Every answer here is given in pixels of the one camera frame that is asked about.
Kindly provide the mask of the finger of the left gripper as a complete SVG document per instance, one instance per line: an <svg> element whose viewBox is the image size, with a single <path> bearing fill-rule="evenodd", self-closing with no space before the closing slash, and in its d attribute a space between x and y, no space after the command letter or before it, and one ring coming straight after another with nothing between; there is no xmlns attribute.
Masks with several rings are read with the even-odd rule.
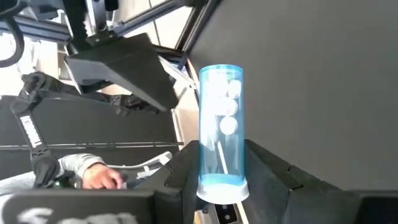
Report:
<svg viewBox="0 0 398 224"><path fill-rule="evenodd" d="M147 34L94 45L67 56L66 63L82 93L116 84L161 111L178 104L169 74Z"/></svg>

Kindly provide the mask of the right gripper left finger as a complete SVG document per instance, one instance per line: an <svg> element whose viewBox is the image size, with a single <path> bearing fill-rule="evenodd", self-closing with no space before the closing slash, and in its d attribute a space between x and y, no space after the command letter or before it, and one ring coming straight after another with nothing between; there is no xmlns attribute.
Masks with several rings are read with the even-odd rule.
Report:
<svg viewBox="0 0 398 224"><path fill-rule="evenodd" d="M200 169L200 143L189 142L157 172L135 187L152 193L144 224L193 224Z"/></svg>

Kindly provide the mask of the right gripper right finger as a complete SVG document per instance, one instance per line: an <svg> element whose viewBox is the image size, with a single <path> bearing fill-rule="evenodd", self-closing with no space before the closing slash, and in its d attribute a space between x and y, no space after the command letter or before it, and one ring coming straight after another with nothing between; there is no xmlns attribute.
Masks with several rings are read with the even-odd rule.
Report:
<svg viewBox="0 0 398 224"><path fill-rule="evenodd" d="M250 224L354 224L355 194L289 164L252 140L245 141Z"/></svg>

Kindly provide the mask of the blue medicine bottle white cap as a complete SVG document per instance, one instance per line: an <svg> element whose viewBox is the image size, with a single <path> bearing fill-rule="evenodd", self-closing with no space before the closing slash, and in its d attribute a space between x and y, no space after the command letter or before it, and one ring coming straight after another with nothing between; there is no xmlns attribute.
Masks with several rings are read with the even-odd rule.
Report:
<svg viewBox="0 0 398 224"><path fill-rule="evenodd" d="M243 69L209 65L200 70L200 171L197 196L228 205L249 196L245 177Z"/></svg>

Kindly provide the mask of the person's forearm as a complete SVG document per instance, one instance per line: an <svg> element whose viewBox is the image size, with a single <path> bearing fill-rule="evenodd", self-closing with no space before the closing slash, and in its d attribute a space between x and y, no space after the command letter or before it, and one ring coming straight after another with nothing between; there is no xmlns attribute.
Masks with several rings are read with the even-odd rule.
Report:
<svg viewBox="0 0 398 224"><path fill-rule="evenodd" d="M60 164L60 171L57 177L62 176L65 172L74 172L81 179L85 171L92 165L105 165L101 157L86 153L67 155L59 159L58 162Z"/></svg>

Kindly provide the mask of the person's hand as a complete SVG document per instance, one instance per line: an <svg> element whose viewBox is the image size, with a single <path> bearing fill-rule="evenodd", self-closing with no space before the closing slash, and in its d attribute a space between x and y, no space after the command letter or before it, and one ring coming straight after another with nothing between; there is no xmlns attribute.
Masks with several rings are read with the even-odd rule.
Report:
<svg viewBox="0 0 398 224"><path fill-rule="evenodd" d="M89 166L82 178L83 189L120 189L123 183L119 172L101 163Z"/></svg>

